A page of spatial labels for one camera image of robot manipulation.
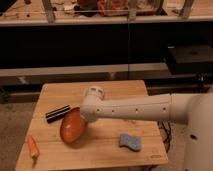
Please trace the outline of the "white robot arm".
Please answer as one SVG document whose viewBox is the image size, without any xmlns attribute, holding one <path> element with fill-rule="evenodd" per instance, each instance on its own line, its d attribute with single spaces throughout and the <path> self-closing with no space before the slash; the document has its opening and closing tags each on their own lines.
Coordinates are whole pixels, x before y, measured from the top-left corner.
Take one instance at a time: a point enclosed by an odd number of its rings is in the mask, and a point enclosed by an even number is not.
<svg viewBox="0 0 213 171">
<path fill-rule="evenodd" d="M 99 118 L 170 121 L 188 128 L 183 171 L 213 171 L 213 93 L 183 93 L 105 100 L 92 86 L 80 105 L 86 122 Z"/>
</svg>

